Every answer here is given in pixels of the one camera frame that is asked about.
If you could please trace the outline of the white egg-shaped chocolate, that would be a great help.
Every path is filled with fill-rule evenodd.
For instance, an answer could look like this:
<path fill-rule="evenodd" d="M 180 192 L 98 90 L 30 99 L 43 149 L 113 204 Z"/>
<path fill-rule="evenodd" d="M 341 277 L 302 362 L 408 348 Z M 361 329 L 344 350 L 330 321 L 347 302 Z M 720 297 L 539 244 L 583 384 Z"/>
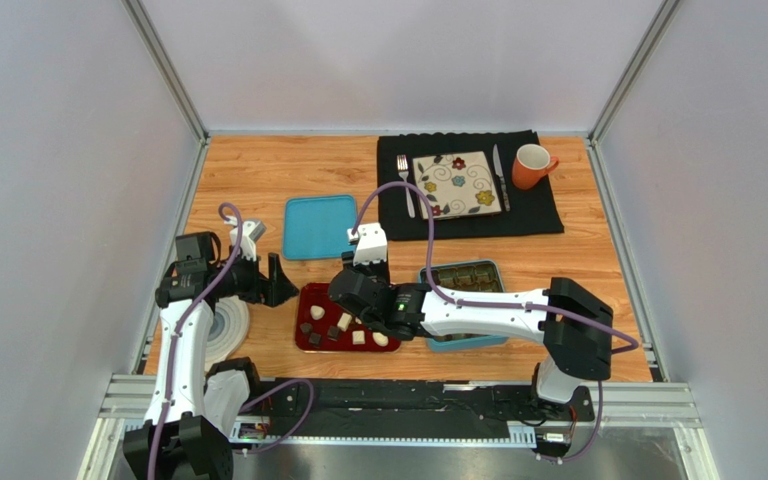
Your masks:
<path fill-rule="evenodd" d="M 372 338 L 374 343 L 380 347 L 386 347 L 389 344 L 389 338 L 382 333 L 374 332 Z"/>

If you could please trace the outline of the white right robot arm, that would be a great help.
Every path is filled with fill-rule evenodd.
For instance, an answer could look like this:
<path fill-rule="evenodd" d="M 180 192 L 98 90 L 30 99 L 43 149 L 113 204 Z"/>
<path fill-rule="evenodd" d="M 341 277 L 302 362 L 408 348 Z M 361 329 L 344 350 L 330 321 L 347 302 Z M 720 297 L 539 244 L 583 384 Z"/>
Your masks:
<path fill-rule="evenodd" d="M 611 376 L 614 312 L 569 278 L 525 292 L 470 292 L 393 284 L 348 264 L 331 280 L 328 296 L 371 331 L 400 341 L 469 334 L 540 344 L 547 358 L 533 382 L 544 401 L 567 403 L 582 383 Z"/>

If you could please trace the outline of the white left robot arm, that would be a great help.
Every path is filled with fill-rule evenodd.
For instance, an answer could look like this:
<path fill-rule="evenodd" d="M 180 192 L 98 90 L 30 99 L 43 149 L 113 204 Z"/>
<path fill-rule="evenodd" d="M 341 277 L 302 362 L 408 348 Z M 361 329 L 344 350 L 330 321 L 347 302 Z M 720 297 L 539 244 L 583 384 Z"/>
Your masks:
<path fill-rule="evenodd" d="M 276 307 L 299 292 L 278 254 L 269 254 L 268 272 L 261 273 L 256 243 L 264 231 L 254 220 L 233 228 L 226 259 L 213 232 L 176 238 L 176 258 L 155 291 L 161 346 L 153 393 L 142 426 L 123 440 L 136 478 L 232 478 L 228 434 L 258 377 L 248 360 L 207 366 L 215 308 L 231 297 Z"/>

